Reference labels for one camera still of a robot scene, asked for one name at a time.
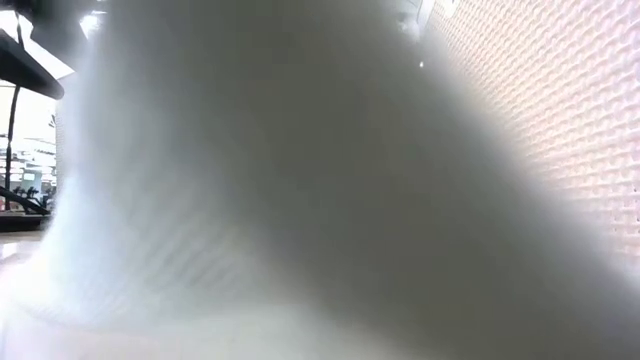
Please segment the white sock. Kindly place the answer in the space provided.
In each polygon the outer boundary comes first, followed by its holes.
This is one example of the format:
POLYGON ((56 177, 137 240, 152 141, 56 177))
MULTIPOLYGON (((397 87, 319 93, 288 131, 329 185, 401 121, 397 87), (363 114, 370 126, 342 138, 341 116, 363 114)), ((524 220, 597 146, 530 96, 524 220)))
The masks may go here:
POLYGON ((9 303, 247 360, 640 360, 640 283, 385 0, 106 0, 9 303))

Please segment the large white plastic bin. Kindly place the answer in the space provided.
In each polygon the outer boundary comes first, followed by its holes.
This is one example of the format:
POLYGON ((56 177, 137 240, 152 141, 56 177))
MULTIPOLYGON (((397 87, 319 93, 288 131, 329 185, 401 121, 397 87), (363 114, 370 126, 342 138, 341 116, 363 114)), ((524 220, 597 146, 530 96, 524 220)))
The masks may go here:
POLYGON ((433 0, 427 26, 539 175, 640 268, 640 0, 433 0))

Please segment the thin black pole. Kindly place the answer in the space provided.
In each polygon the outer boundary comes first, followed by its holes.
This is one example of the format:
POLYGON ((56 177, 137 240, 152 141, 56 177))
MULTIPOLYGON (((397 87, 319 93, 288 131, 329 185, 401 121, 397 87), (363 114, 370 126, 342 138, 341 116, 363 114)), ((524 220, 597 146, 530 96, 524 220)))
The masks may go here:
POLYGON ((14 137, 14 124, 15 124, 15 117, 16 117, 16 108, 17 108, 17 102, 18 102, 18 97, 19 97, 19 93, 21 90, 21 86, 19 85, 15 85, 14 87, 14 91, 13 91, 13 95, 12 95, 12 101, 11 101, 11 106, 10 106, 10 114, 9 114, 9 121, 8 121, 8 130, 7 130, 7 147, 6 147, 6 156, 5 156, 5 181, 4 181, 4 188, 7 192, 10 192, 10 184, 11 184, 11 168, 12 168, 12 159, 13 159, 13 149, 12 149, 12 144, 13 144, 13 137, 14 137))

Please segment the black aluminium rail frame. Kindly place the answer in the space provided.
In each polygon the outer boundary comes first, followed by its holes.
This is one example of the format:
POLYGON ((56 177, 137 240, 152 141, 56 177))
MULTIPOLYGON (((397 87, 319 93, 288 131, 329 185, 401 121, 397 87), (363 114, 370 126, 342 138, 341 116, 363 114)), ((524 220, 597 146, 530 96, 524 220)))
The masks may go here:
POLYGON ((0 186, 0 233, 40 230, 50 217, 51 211, 36 199, 0 186))

